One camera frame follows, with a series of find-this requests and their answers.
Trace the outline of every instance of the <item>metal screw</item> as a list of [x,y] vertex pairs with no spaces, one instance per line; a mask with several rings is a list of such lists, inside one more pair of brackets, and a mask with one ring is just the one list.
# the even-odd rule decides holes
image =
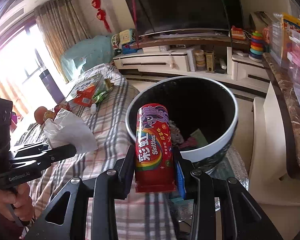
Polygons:
[[71,182],[72,184],[78,184],[78,183],[80,182],[80,179],[77,178],[77,177],[74,177],[74,178],[71,179],[70,182]]
[[228,181],[229,181],[229,183],[231,183],[231,184],[236,184],[236,183],[237,183],[237,179],[234,178],[234,177],[228,178]]
[[192,174],[198,176],[198,175],[202,174],[202,171],[200,171],[200,170],[193,170]]
[[114,169],[109,169],[109,170],[107,170],[107,175],[109,175],[109,176],[113,176],[113,175],[116,174],[116,173],[117,173],[117,171],[114,170]]

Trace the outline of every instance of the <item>television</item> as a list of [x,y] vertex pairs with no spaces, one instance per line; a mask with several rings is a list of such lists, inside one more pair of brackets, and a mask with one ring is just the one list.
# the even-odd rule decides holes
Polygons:
[[[132,0],[126,0],[133,17]],[[135,0],[138,35],[243,28],[240,0]]]

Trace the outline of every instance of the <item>purple cartoon pony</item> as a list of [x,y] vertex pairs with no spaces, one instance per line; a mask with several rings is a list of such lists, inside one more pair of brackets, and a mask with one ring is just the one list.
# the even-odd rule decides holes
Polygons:
[[142,129],[152,128],[152,124],[154,124],[157,120],[160,122],[166,122],[167,125],[169,125],[167,110],[162,106],[144,107],[141,110],[141,114]]

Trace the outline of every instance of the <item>barcode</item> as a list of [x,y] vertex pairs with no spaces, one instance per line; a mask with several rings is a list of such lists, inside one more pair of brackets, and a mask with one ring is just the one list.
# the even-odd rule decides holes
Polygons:
[[90,99],[89,98],[82,98],[82,102],[85,104],[89,104],[90,103]]

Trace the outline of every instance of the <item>plaid blanket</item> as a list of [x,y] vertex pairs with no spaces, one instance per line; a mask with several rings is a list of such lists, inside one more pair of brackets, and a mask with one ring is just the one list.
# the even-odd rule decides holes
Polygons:
[[[90,114],[89,108],[83,106],[75,106],[72,112],[91,129],[98,149],[53,163],[42,172],[41,178],[29,183],[36,217],[40,216],[47,204],[72,177],[80,177],[82,180],[97,177],[112,168],[118,159],[124,158],[132,144],[125,126],[125,115],[129,104],[139,92],[128,84],[115,67],[109,64],[95,66],[72,80],[69,86],[97,73],[109,78],[115,85],[114,89],[98,105],[94,115]],[[41,141],[47,142],[43,126],[32,124],[16,145]],[[133,182],[127,199],[115,201],[119,239],[176,239],[165,195],[137,194],[134,188]],[[92,199],[88,205],[86,239],[91,239],[91,211]]]

